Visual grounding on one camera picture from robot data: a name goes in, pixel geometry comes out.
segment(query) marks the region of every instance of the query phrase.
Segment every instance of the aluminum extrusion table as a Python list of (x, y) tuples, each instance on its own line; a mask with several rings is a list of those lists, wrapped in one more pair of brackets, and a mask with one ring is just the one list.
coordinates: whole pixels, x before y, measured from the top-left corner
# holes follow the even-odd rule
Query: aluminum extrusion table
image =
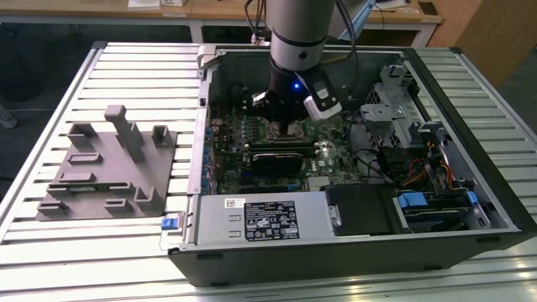
[[(227, 288), (194, 288), (158, 248), (160, 218), (36, 221), (69, 147), (69, 124), (92, 122), (122, 104), (140, 130), (154, 124), (180, 133), (166, 212), (184, 210), (198, 94), (198, 46), (96, 43), (0, 204), (0, 296), (13, 301), (535, 301), (537, 238), (486, 252), (451, 269)], [(463, 55), (417, 49), (450, 101), (537, 218), (537, 137)], [(419, 95), (429, 114), (427, 96)]]

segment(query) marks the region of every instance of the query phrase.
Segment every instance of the motherboard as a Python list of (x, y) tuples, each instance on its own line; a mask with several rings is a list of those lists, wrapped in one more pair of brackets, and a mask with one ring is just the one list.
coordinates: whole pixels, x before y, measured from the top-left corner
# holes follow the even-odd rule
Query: motherboard
[(231, 107), (210, 126), (217, 194), (318, 191), (359, 182), (339, 116), (294, 122), (283, 131)]

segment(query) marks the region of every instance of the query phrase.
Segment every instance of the metal bracket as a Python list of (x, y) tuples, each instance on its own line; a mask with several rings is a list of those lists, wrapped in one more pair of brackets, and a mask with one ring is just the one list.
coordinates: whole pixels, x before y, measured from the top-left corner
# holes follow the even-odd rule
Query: metal bracket
[(198, 68), (200, 69), (208, 69), (212, 66), (215, 65), (218, 62), (215, 60), (217, 55), (215, 55), (215, 45), (202, 45), (198, 48), (198, 55), (197, 55), (197, 61), (198, 61)]
[(197, 109), (196, 129), (193, 130), (193, 145), (190, 158), (190, 172), (188, 176), (186, 194), (200, 194), (201, 192), (201, 170), (204, 166), (204, 146), (205, 146), (205, 120), (208, 117), (208, 109)]
[(182, 227), (182, 243), (196, 243), (197, 241), (197, 215), (198, 215), (198, 205), (200, 205), (200, 195), (193, 195), (189, 197), (188, 209), (185, 223)]
[(393, 131), (393, 121), (406, 118), (405, 112), (387, 104), (365, 104), (359, 107), (367, 131), (373, 135), (383, 136)]
[(409, 87), (413, 76), (405, 65), (389, 65), (379, 72), (379, 78), (385, 86)]
[(94, 49), (104, 49), (108, 45), (108, 41), (94, 41), (92, 48)]

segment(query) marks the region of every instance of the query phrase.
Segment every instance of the black cable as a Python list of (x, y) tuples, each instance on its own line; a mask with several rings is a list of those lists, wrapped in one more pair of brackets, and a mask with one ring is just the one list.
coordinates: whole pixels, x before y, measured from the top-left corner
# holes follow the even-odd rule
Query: black cable
[(358, 153), (361, 151), (369, 151), (371, 154), (377, 154), (378, 152), (375, 151), (375, 149), (371, 148), (359, 148), (358, 150), (354, 151), (354, 153)]
[(266, 0), (262, 0), (262, 7), (265, 9), (265, 13), (263, 13), (263, 16), (262, 16), (262, 20), (265, 22), (263, 29), (266, 30)]
[(350, 51), (346, 55), (346, 58), (350, 58), (351, 54), (355, 53), (355, 32), (354, 27), (351, 25), (351, 19), (349, 16), (349, 12), (346, 10), (345, 4), (342, 0), (337, 0), (335, 2), (337, 11), (341, 15), (341, 19), (343, 20), (346, 31), (349, 32), (350, 37)]
[(367, 181), (369, 181), (370, 178), (373, 178), (373, 177), (370, 176), (370, 165), (373, 164), (373, 162), (377, 162), (377, 163), (378, 163), (378, 160), (377, 160), (377, 159), (373, 159), (373, 160), (369, 162), (369, 164), (367, 164)]
[(367, 169), (373, 170), (373, 171), (379, 175), (379, 177), (383, 179), (383, 181), (385, 181), (390, 186), (393, 186), (393, 187), (399, 187), (399, 185), (397, 184), (397, 182), (395, 182), (379, 169), (377, 169), (377, 168), (373, 167), (373, 165), (371, 165), (373, 160), (370, 161), (370, 163), (367, 163), (367, 162), (357, 155), (357, 153), (358, 153), (359, 151), (369, 151), (369, 152), (371, 152), (371, 153), (375, 154), (375, 153), (377, 153), (375, 149), (361, 148), (361, 149), (355, 150), (355, 152), (354, 152), (355, 159), (367, 167)]
[(262, 3), (261, 0), (257, 0), (257, 12), (254, 15), (254, 34), (259, 32), (261, 15), (262, 15)]
[(354, 56), (354, 78), (351, 79), (351, 83), (350, 83), (350, 94), (354, 92), (354, 88), (357, 86), (357, 82), (358, 82), (358, 53), (355, 51), (355, 41), (357, 41), (357, 37), (355, 37), (355, 32), (354, 32), (354, 27), (351, 25), (351, 19), (349, 16), (349, 12), (346, 10), (345, 4), (342, 2), (342, 0), (337, 0), (335, 2), (335, 6), (337, 6), (337, 10), (341, 14), (341, 18), (343, 19), (343, 23), (345, 23), (345, 27), (346, 30), (349, 32), (349, 36), (350, 36), (350, 52), (346, 56), (346, 59), (350, 58), (350, 55)]
[(374, 4), (374, 6), (377, 6), (377, 9), (379, 10), (379, 18), (382, 19), (382, 28), (381, 28), (381, 30), (383, 30), (383, 10), (382, 10), (382, 8), (378, 7), (377, 3)]
[(250, 6), (251, 2), (253, 2), (253, 0), (246, 0), (246, 2), (243, 3), (243, 14), (245, 14), (245, 20), (247, 21), (247, 24), (250, 25), (251, 33), (254, 33), (254, 28), (253, 28), (253, 24), (251, 24), (251, 20), (250, 20), (250, 15), (247, 14), (247, 7)]
[(359, 110), (355, 110), (354, 114), (353, 114), (351, 117), (350, 117), (350, 124), (349, 124), (349, 128), (346, 129), (346, 134), (345, 134), (345, 136), (346, 136), (346, 143), (349, 144), (350, 151), (354, 152), (354, 153), (355, 153), (357, 151), (353, 151), (351, 145), (350, 145), (350, 128), (351, 128), (351, 126), (353, 126), (353, 124), (354, 124), (354, 119), (355, 119), (355, 117), (358, 116), (358, 114), (359, 114)]

